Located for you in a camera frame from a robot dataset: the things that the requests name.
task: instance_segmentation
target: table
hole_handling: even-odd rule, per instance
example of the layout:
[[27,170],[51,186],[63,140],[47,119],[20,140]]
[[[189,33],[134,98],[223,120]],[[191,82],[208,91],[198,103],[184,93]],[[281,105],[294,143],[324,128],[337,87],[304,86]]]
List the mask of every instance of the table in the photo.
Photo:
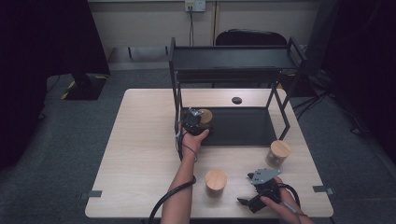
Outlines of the table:
[[[241,106],[265,104],[267,89],[186,89],[185,105],[233,106],[231,99],[241,97]],[[278,90],[283,98],[286,93]],[[284,125],[276,102],[269,107],[276,134]],[[286,106],[290,132],[285,137],[291,147],[280,177],[293,186],[303,210],[311,217],[332,216],[326,192],[314,192],[322,182],[290,105]],[[125,92],[119,114],[109,137],[106,152],[92,190],[88,217],[148,217],[156,202],[166,193],[180,164],[175,148],[174,98],[171,89],[135,89]],[[270,168],[265,162],[268,147],[202,147],[195,164],[197,183],[193,186],[191,218],[271,218],[277,214],[263,208],[252,214],[236,198],[256,196],[248,173]],[[212,169],[228,176],[220,198],[205,194],[205,174]],[[156,217],[161,216],[161,209]]]

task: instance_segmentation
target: black metal shelf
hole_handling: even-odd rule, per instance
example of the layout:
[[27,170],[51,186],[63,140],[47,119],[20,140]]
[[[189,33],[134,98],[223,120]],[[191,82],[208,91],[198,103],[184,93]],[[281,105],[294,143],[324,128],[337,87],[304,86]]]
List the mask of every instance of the black metal shelf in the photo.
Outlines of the black metal shelf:
[[[269,146],[276,139],[283,139],[289,130],[285,106],[300,77],[299,69],[306,58],[294,38],[287,46],[213,46],[179,47],[172,38],[169,50],[169,69],[175,98],[175,131],[180,114],[188,109],[183,106],[181,85],[187,83],[258,82],[270,83],[271,93],[262,107],[210,107],[214,118],[211,126],[214,134],[204,145],[211,146]],[[282,102],[276,86],[282,70],[296,70],[295,79]],[[276,138],[268,113],[273,98],[285,121],[283,133]]]

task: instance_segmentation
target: wooden cylinder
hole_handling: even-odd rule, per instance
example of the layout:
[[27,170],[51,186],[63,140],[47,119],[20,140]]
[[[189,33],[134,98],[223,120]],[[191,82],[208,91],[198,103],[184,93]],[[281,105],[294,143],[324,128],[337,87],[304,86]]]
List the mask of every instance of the wooden cylinder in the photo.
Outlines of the wooden cylinder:
[[205,176],[206,194],[209,197],[221,196],[227,184],[227,175],[221,170],[210,170]]
[[198,111],[203,112],[201,115],[201,122],[200,125],[206,125],[213,119],[213,114],[208,109],[199,109]]
[[276,140],[271,144],[265,161],[269,166],[279,168],[290,153],[290,146],[286,142]]

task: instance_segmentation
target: black chair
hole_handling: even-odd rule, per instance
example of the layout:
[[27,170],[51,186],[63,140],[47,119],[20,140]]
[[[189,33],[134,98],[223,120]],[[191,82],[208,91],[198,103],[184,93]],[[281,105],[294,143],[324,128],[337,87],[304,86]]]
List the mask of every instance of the black chair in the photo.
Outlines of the black chair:
[[283,35],[274,32],[232,29],[222,32],[216,37],[216,46],[286,46],[288,41]]

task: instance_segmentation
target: shelf top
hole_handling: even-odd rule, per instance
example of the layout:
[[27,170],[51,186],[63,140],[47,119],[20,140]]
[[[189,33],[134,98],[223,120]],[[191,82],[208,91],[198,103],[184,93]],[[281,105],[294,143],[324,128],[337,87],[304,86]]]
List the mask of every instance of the shelf top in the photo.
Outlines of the shelf top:
[[286,47],[175,47],[175,71],[298,69]]

